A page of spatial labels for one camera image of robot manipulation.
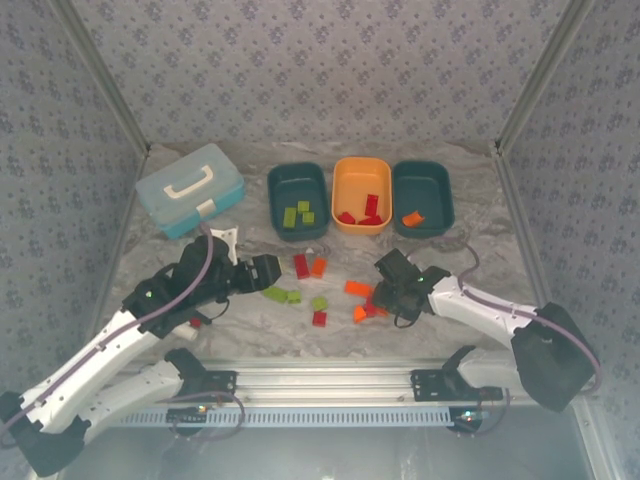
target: patterned wallpaper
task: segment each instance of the patterned wallpaper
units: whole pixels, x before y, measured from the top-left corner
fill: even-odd
[[[640,478],[640,4],[587,17],[510,159],[553,297],[604,366],[602,403]]]
[[[0,3],[0,62],[4,391],[82,344],[139,162],[46,0]]]
[[[567,0],[74,0],[150,142],[496,138]]]

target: lime green block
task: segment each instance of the lime green block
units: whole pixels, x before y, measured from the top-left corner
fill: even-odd
[[[289,292],[283,290],[282,288],[271,286],[269,288],[265,288],[262,291],[262,295],[267,297],[269,300],[273,300],[274,302],[286,303]]]
[[[284,209],[284,228],[295,228],[296,227],[296,214],[297,211],[293,207],[287,207]]]
[[[300,295],[300,292],[298,290],[293,290],[293,291],[289,292],[289,294],[287,295],[287,302],[289,302],[289,303],[301,303],[302,302],[302,296]]]
[[[326,310],[327,308],[329,308],[329,303],[324,297],[314,298],[313,300],[311,300],[311,305],[313,306],[314,312],[319,312],[321,310]]]
[[[316,221],[316,216],[313,212],[304,212],[302,214],[302,223],[304,225],[313,225]]]

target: orange bowl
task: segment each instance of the orange bowl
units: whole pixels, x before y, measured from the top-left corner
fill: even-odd
[[[377,214],[381,225],[350,225],[338,217],[349,212],[356,222],[364,220],[367,195],[378,196]],[[391,168],[384,160],[374,157],[346,157],[333,169],[331,214],[338,230],[355,235],[377,235],[393,217]]]

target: plastic container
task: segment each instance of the plastic container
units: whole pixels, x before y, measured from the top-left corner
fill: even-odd
[[[436,162],[406,160],[393,168],[393,225],[403,237],[428,238],[444,234],[455,221],[447,169]],[[402,217],[415,211],[425,217],[407,227]]]
[[[136,183],[140,202],[158,228],[178,238],[244,198],[244,179],[210,143]]]
[[[278,236],[287,242],[320,238],[329,228],[329,197],[322,169],[315,163],[289,163],[273,168],[267,177],[271,224]],[[308,201],[314,213],[313,225],[304,225],[297,215],[294,228],[284,227],[285,208],[297,208]]]
[[[358,225],[367,218],[364,214],[367,195],[378,196],[380,225]],[[393,215],[391,168],[379,158],[346,157],[336,163],[333,169],[333,192],[331,212],[338,229],[356,235],[377,235],[391,221]],[[350,213],[356,224],[341,222],[338,217],[343,212]]]

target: marble surface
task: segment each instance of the marble surface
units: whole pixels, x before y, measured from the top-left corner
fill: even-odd
[[[397,235],[388,227],[378,236],[349,236],[332,224],[322,238],[309,242],[285,243],[271,228],[266,176],[279,163],[313,161],[325,172],[331,190],[334,164],[350,155],[377,156],[393,164],[403,159],[431,159],[449,171],[454,195],[456,223],[447,236],[468,241],[479,252],[481,268],[470,283],[485,291],[517,302],[529,303],[530,290],[504,195],[489,149],[484,144],[416,142],[406,144],[278,143],[240,144],[221,142],[246,181],[246,198],[209,222],[212,228],[240,227],[238,254],[241,258],[262,253],[281,257],[284,273],[276,285],[299,289],[300,305],[280,305],[259,293],[231,297],[231,307],[221,318],[200,331],[189,348],[200,358],[241,356],[285,357],[423,357],[446,358],[457,348],[475,344],[487,349],[501,348],[494,340],[461,323],[423,314],[405,330],[393,326],[392,318],[368,319],[360,325],[352,321],[358,298],[343,293],[345,280],[370,284],[379,281],[373,264],[393,247],[404,252],[425,246],[412,256],[420,267],[438,265],[460,273],[472,263],[471,255],[458,242],[427,243]],[[145,175],[177,160],[200,145],[179,144],[167,148],[154,145]],[[104,320],[119,308],[121,300],[142,279],[162,266],[177,261],[194,235],[168,240],[136,201],[127,232],[124,253],[105,308]],[[297,253],[321,255],[328,259],[323,279],[298,281],[291,257]],[[311,325],[311,299],[324,295],[329,301],[326,328]],[[219,305],[201,310],[213,316]],[[168,348],[186,342],[170,336],[152,353],[156,357]]]

